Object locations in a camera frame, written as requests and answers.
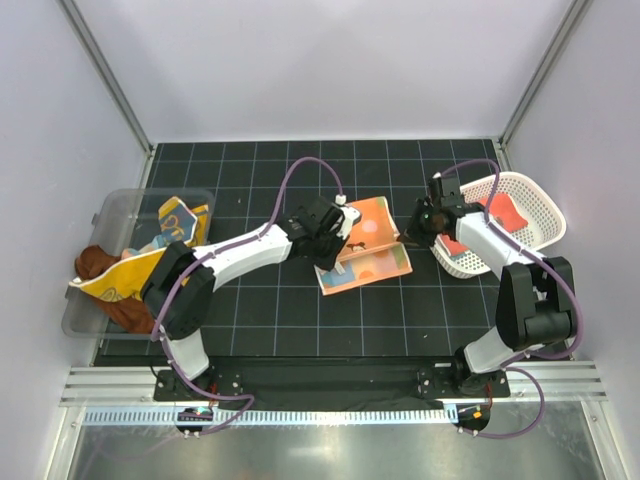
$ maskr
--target clothing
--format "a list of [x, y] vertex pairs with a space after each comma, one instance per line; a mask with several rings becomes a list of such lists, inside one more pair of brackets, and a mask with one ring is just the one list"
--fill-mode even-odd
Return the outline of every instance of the clothing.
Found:
[[[85, 248], [75, 260], [76, 274], [82, 280], [91, 280], [102, 275], [109, 267], [120, 261], [120, 257], [107, 254], [97, 245]], [[115, 302], [91, 297], [114, 322], [129, 333], [151, 333], [153, 318], [147, 307], [133, 297], [123, 298]]]

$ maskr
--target white plastic basket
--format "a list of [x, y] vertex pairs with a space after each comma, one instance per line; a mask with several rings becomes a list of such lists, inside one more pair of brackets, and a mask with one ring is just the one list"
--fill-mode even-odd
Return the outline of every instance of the white plastic basket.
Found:
[[[465, 200], [475, 202], [489, 196], [495, 176], [481, 178], [460, 187]], [[525, 228], [512, 235], [533, 250], [540, 250], [560, 240], [567, 222], [558, 206], [540, 186], [526, 175], [501, 172], [498, 192], [509, 194], [518, 213], [528, 222]], [[471, 278], [488, 272], [489, 267], [475, 253], [466, 251], [450, 257], [442, 246], [435, 244], [431, 251], [446, 272], [456, 278]]]

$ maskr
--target shiny metallic surface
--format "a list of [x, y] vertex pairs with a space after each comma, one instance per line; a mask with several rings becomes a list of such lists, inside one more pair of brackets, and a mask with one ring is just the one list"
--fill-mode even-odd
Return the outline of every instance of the shiny metallic surface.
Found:
[[[496, 404], [487, 431], [512, 432], [538, 404]], [[389, 480], [604, 479], [579, 402], [547, 405], [542, 424], [515, 440], [458, 434], [451, 425], [238, 428], [169, 441], [166, 427], [83, 427], [71, 479]]]

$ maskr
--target yellow cloth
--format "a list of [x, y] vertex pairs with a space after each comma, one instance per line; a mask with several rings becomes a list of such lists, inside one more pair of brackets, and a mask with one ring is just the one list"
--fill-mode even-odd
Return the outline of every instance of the yellow cloth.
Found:
[[[158, 218], [164, 219], [164, 223], [161, 222], [160, 230], [162, 232], [169, 231], [172, 237], [181, 239], [190, 247], [203, 245], [206, 240], [205, 227], [209, 218], [209, 206], [205, 204], [196, 207], [189, 212], [190, 215], [184, 215], [184, 209], [187, 207], [178, 197], [171, 197], [167, 200], [158, 209]], [[185, 229], [180, 227], [178, 219], [189, 216], [196, 218], [195, 231], [185, 232]], [[165, 251], [165, 248], [153, 251], [145, 251], [145, 249], [146, 247], [141, 249], [139, 255], [123, 258], [99, 277], [87, 281], [75, 278], [69, 282], [69, 285], [105, 302], [118, 302], [128, 297], [140, 300], [142, 287]]]

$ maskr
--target gray storage bin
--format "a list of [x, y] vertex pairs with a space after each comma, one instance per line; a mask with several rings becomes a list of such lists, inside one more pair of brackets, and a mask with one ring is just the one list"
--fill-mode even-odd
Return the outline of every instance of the gray storage bin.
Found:
[[[125, 248], [139, 249], [160, 233], [158, 208], [178, 196], [189, 208], [209, 205], [209, 234], [213, 213], [213, 194], [200, 188], [149, 188], [116, 190], [107, 196], [100, 213], [93, 219], [95, 228], [88, 245], [99, 245], [110, 255], [121, 255]], [[140, 340], [149, 335], [130, 334], [116, 325], [78, 289], [69, 287], [68, 303], [62, 317], [62, 330], [70, 337]]]

